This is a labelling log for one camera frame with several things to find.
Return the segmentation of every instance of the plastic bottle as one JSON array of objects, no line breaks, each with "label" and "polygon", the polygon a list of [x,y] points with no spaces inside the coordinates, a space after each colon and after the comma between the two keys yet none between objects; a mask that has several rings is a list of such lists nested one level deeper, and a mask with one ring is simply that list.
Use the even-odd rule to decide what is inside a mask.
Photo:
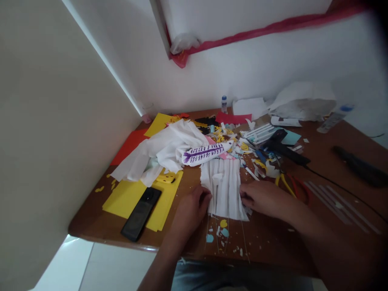
[{"label": "plastic bottle", "polygon": [[228,114],[228,108],[227,108],[227,104],[226,104],[226,96],[222,96],[222,100],[221,100],[221,111],[225,114]]},{"label": "plastic bottle", "polygon": [[338,108],[316,131],[327,133],[330,128],[340,122],[345,116],[354,109],[353,104],[345,104]]}]

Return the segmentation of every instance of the white floor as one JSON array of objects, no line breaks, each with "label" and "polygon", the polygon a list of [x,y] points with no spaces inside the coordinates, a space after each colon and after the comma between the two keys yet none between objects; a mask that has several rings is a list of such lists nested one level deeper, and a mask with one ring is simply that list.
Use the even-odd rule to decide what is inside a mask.
[{"label": "white floor", "polygon": [[[33,291],[136,290],[155,253],[68,236]],[[315,291],[327,291],[314,279]]]}]

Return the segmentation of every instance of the black phone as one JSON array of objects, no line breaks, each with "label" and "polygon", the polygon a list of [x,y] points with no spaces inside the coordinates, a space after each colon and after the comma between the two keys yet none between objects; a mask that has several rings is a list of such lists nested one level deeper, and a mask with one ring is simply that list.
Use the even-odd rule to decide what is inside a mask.
[{"label": "black phone", "polygon": [[148,187],[144,191],[139,202],[136,204],[134,210],[120,232],[123,236],[133,242],[136,242],[139,239],[140,234],[161,194],[162,191],[152,187]]}]

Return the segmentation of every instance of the purple marker drawing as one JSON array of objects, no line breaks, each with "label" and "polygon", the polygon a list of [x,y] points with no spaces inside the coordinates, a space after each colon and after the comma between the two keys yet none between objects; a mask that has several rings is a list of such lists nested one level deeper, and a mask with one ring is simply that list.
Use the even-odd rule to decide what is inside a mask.
[{"label": "purple marker drawing", "polygon": [[191,167],[198,166],[228,151],[232,145],[233,141],[228,141],[226,143],[215,143],[205,147],[192,148],[183,154],[182,163]]}]

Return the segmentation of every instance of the yellow foam sheet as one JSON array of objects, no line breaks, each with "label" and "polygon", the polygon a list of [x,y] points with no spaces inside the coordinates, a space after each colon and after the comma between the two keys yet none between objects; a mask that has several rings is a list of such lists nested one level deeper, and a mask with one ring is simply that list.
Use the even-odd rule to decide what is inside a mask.
[{"label": "yellow foam sheet", "polygon": [[166,127],[166,123],[171,120],[172,116],[158,113],[158,115],[155,117],[153,123],[151,124],[150,128],[145,132],[145,136],[151,137],[155,134],[157,134],[159,131],[164,129]]},{"label": "yellow foam sheet", "polygon": [[[173,183],[155,181],[152,184],[153,188],[162,191],[162,195],[145,225],[146,228],[155,232],[163,230],[182,176],[183,171],[179,171]],[[146,188],[141,181],[121,181],[106,200],[102,209],[128,219]]]}]

